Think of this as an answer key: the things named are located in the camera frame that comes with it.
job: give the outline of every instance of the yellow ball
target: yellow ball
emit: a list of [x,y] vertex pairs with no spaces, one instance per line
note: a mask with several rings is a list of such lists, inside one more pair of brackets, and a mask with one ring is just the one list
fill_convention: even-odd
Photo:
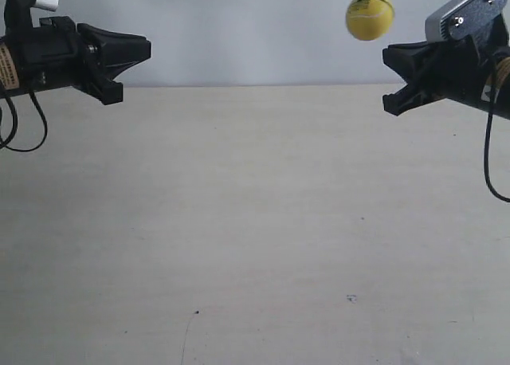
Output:
[[390,29],[394,16],[390,0],[352,0],[345,20],[354,38],[372,41]]

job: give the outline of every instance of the white wall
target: white wall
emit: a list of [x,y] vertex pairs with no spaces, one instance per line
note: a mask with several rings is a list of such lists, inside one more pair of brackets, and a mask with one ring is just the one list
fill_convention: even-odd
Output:
[[368,43],[345,28],[350,0],[61,0],[58,13],[147,35],[153,59],[123,76],[129,84],[378,83],[400,81],[382,49],[422,41],[447,1],[393,0],[393,28]]

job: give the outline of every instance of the gray wall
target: gray wall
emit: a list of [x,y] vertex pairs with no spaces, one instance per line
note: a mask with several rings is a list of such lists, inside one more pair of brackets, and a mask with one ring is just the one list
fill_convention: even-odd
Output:
[[393,28],[368,43],[345,28],[350,0],[61,0],[58,13],[154,42],[128,84],[393,83],[382,48],[422,41],[426,16],[447,1],[393,0]]

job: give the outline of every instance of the sticker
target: sticker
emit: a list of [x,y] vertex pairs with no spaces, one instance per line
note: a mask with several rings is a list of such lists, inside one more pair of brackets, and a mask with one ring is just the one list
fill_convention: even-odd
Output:
[[[501,87],[506,81],[508,75],[510,75],[510,57],[503,59],[496,67],[496,96],[494,101],[497,101],[497,97],[500,95]],[[485,82],[485,86],[481,92],[481,100],[485,102],[491,101],[491,90],[492,90],[492,74],[490,74]]]
[[18,72],[6,44],[0,45],[0,80],[6,90],[19,88]]

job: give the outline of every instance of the white table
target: white table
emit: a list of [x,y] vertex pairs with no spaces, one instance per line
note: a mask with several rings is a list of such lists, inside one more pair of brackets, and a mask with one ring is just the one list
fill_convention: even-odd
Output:
[[[41,95],[48,143],[0,153],[0,363],[180,364],[200,311],[185,364],[508,364],[485,114],[395,118],[398,88]],[[495,119],[505,194],[509,142]]]

